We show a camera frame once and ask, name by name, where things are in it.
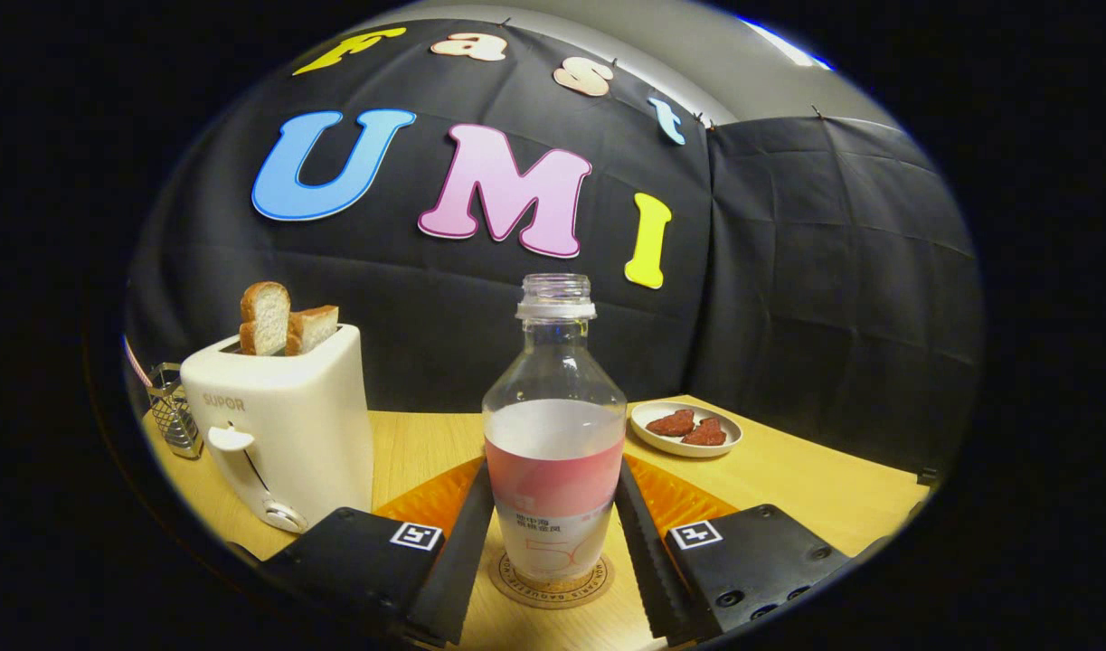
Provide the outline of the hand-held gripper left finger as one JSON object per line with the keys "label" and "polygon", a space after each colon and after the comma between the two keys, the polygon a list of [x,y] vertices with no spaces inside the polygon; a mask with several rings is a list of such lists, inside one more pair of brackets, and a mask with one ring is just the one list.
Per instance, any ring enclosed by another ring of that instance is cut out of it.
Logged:
{"label": "hand-held gripper left finger", "polygon": [[367,514],[340,507],[260,565],[303,609],[349,633],[460,642],[492,515],[486,458]]}

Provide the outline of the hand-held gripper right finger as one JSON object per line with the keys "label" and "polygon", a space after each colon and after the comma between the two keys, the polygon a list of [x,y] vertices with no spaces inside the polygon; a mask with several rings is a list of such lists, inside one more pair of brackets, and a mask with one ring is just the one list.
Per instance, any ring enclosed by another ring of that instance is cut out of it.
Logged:
{"label": "hand-held gripper right finger", "polygon": [[616,510],[651,633],[671,645],[743,633],[851,561],[775,505],[739,510],[632,455]]}

